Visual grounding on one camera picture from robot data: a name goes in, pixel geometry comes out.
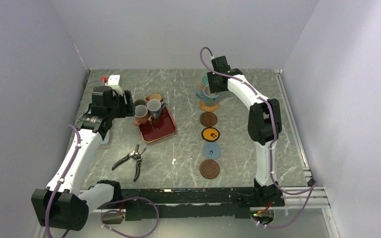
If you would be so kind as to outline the orange black rubber coaster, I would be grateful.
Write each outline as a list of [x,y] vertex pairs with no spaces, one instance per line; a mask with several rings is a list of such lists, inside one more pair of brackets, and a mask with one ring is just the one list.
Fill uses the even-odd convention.
[[220,137],[220,131],[214,127],[207,127],[202,130],[201,137],[208,142],[215,142]]

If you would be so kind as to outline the woven rattan coaster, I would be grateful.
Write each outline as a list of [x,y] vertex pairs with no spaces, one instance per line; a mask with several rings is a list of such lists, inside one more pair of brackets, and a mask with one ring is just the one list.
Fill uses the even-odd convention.
[[200,108],[205,112],[214,112],[219,109],[219,102],[216,102],[214,106],[207,106],[203,100],[199,101]]

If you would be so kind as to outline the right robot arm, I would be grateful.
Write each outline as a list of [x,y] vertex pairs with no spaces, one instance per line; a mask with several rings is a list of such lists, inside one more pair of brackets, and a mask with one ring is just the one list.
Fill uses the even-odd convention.
[[207,74],[211,93],[230,91],[248,108],[248,134],[256,149],[254,201],[260,206],[279,203],[281,191],[276,187],[275,145],[282,131],[280,105],[256,90],[239,69],[231,69],[226,57],[211,57]]

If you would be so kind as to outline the dark wood coaster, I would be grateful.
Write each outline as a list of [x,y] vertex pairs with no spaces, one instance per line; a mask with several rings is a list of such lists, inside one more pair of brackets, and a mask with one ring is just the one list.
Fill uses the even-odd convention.
[[204,112],[201,114],[199,121],[205,127],[214,127],[218,122],[218,118],[213,112]]
[[206,179],[214,179],[220,173],[220,166],[215,160],[207,159],[201,162],[199,172]]

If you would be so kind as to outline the dark blue white mug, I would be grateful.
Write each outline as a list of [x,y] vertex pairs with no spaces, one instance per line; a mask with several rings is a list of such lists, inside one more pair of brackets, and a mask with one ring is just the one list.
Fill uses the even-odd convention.
[[159,101],[157,99],[152,99],[147,102],[147,110],[148,110],[148,121],[151,124],[156,124],[159,121],[162,110],[166,106],[166,102]]

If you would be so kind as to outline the teal green cup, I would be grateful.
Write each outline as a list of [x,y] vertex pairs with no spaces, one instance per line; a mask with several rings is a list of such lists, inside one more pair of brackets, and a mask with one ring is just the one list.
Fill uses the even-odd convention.
[[203,87],[207,86],[209,83],[208,83],[208,77],[207,75],[204,75],[201,79],[201,84]]

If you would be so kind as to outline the blue rubber coaster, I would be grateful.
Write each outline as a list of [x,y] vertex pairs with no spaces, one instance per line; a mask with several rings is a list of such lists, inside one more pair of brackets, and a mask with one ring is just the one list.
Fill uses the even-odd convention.
[[221,149],[215,142],[207,142],[202,150],[202,153],[208,159],[216,160],[221,156]]

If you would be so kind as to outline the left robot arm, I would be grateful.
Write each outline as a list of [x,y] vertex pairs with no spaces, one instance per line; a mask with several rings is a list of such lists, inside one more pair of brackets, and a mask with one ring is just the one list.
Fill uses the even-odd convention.
[[123,201],[120,184],[116,181],[98,183],[84,195],[80,188],[87,167],[98,147],[108,140],[113,120],[134,116],[131,92],[110,86],[95,87],[91,103],[71,126],[74,140],[55,176],[45,189],[36,189],[31,197],[39,224],[71,231],[81,230],[93,210],[104,203],[117,208]]

